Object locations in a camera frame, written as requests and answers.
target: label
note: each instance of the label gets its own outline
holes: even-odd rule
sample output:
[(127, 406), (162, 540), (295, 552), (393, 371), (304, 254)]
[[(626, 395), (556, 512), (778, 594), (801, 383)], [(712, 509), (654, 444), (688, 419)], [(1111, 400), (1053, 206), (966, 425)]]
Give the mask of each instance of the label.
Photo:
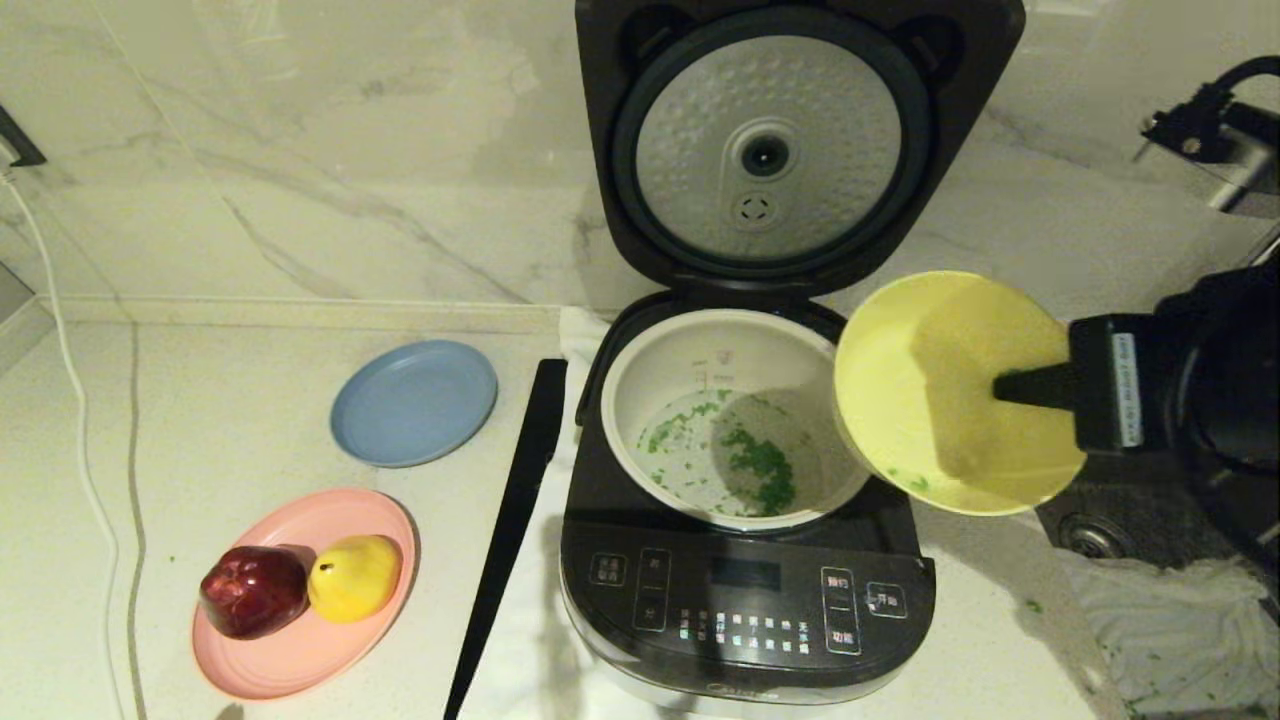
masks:
[(1120, 445), (1142, 445), (1142, 396), (1138, 395), (1138, 348), (1133, 333), (1111, 336), (1111, 363), (1116, 377), (1116, 421)]

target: marble countertop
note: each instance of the marble countertop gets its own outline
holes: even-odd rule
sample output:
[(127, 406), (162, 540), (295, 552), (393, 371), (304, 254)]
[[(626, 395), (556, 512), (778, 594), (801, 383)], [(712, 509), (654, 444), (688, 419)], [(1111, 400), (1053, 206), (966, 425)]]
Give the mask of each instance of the marble countertop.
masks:
[[(413, 592), (392, 632), (351, 670), (302, 696), (246, 706), (243, 717), (440, 715), (536, 363), (558, 355), (552, 309), (509, 318), (451, 313), (416, 325), (422, 329), (353, 329), (407, 327), (403, 316), (326, 328), (250, 327), (246, 316), (232, 327), (209, 316), (204, 324), (72, 327), (92, 404), (93, 475), (120, 537), (114, 659), (128, 667), (136, 650), (134, 694), (146, 717), (225, 717), (232, 701), (205, 682), (191, 655), (200, 578), (262, 515), (340, 486), (388, 493), (413, 515), (421, 537)], [(380, 470), (347, 457), (329, 437), (334, 395), (367, 360), (424, 337), (460, 340), (490, 357), (500, 383), (492, 419), (466, 446), (420, 468)], [(95, 644), (105, 551), (78, 486), (73, 420), (50, 333), (0, 369), (8, 550), (0, 715), (8, 717), (109, 716)], [(1125, 716), (1033, 516), (918, 509), (918, 523), (938, 569), (933, 629), (899, 679), (855, 705), (931, 717)], [(1009, 705), (1028, 697), (1038, 706)]]

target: baseboard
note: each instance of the baseboard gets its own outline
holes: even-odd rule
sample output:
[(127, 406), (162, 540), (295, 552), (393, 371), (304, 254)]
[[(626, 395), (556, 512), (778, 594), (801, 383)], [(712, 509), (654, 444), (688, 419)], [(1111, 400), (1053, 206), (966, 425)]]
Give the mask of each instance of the baseboard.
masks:
[[(47, 299), (38, 299), (47, 307)], [(225, 325), (366, 331), (552, 333), (559, 307), (468, 302), (376, 302), (361, 300), (229, 300), (205, 297), (68, 296), (63, 314), (73, 323)]]

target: yellow bowl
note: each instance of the yellow bowl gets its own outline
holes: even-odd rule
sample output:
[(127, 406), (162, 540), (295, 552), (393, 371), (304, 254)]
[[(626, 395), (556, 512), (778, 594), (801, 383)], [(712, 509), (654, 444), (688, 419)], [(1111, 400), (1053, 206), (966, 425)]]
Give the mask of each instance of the yellow bowl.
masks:
[(1061, 492), (1084, 464), (1071, 414), (995, 398), (1009, 370), (1068, 360), (1066, 328), (980, 275), (890, 283), (854, 313), (836, 350), (846, 442), (911, 496), (965, 515), (1009, 515)]

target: pink plate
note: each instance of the pink plate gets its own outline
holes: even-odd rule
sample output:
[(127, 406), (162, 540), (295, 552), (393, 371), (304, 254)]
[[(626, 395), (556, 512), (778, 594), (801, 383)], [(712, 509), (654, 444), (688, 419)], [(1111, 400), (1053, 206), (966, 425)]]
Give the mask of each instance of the pink plate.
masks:
[(346, 625), (329, 623), (308, 609), (265, 638), (233, 641), (209, 624), (197, 603), (191, 647), (210, 683), (238, 700), (279, 700), (333, 678), (378, 644), (408, 598), (417, 562), (413, 525), (396, 501), (360, 488), (317, 492), (271, 512), (236, 546), (298, 544), (320, 553), (348, 536), (385, 536), (399, 546), (399, 583), (387, 607)]

